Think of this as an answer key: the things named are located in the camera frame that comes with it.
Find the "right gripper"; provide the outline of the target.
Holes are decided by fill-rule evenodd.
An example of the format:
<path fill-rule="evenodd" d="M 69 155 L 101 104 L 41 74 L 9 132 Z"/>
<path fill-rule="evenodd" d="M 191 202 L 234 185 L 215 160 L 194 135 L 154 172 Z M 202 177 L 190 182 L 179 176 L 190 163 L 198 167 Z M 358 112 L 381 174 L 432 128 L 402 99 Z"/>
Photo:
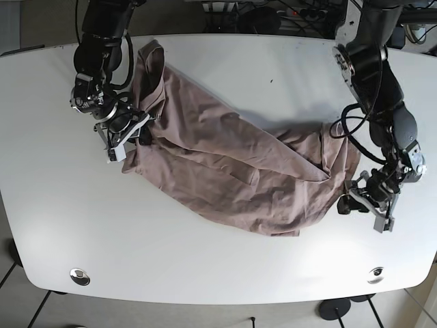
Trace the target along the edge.
<path fill-rule="evenodd" d="M 153 136 L 146 125 L 154 120 L 155 117 L 144 111 L 115 111 L 108 120 L 99 120 L 94 131 L 103 140 L 106 153 L 108 148 L 125 148 L 125 143 L 130 139 L 138 139 L 141 146 L 149 146 Z"/>

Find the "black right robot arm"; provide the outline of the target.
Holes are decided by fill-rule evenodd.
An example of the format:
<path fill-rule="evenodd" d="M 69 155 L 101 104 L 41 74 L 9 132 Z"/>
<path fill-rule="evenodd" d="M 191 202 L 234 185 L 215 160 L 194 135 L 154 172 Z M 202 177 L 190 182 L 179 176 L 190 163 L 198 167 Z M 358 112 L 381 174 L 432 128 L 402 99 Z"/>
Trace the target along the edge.
<path fill-rule="evenodd" d="M 151 120 L 127 91 L 134 75 L 134 51 L 128 26 L 143 1 L 89 1 L 82 25 L 77 25 L 76 70 L 70 105 L 96 120 L 96 131 L 110 162 L 126 158 L 125 145 L 140 139 Z"/>

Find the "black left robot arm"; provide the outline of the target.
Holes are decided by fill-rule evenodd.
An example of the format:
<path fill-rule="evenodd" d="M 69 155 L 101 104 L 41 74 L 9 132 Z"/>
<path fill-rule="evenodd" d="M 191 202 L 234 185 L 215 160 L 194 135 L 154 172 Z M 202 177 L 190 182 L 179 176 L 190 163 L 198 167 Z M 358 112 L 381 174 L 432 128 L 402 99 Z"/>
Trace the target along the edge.
<path fill-rule="evenodd" d="M 333 204 L 341 214 L 381 208 L 385 229 L 401 184 L 416 182 L 424 158 L 417 123 L 386 59 L 401 1 L 365 1 L 355 39 L 337 46 L 356 106 L 383 153 L 366 186 L 353 178 L 367 151 L 347 127 L 305 122 L 268 131 L 188 80 L 152 40 L 137 53 L 132 92 L 153 117 L 123 172 L 143 176 L 203 218 L 264 236 L 297 236 Z"/>

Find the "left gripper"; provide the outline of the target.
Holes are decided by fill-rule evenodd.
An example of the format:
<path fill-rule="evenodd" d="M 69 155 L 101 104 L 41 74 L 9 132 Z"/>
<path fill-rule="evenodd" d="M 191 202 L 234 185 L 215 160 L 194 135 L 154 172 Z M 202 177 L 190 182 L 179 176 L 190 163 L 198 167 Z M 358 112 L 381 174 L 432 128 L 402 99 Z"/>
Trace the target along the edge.
<path fill-rule="evenodd" d="M 393 210 L 399 194 L 385 184 L 389 176 L 381 169 L 372 169 L 371 173 L 362 171 L 356 180 L 347 180 L 343 184 L 343 194 L 337 202 L 337 212 L 349 215 L 352 211 L 372 213 L 383 217 L 393 217 Z"/>

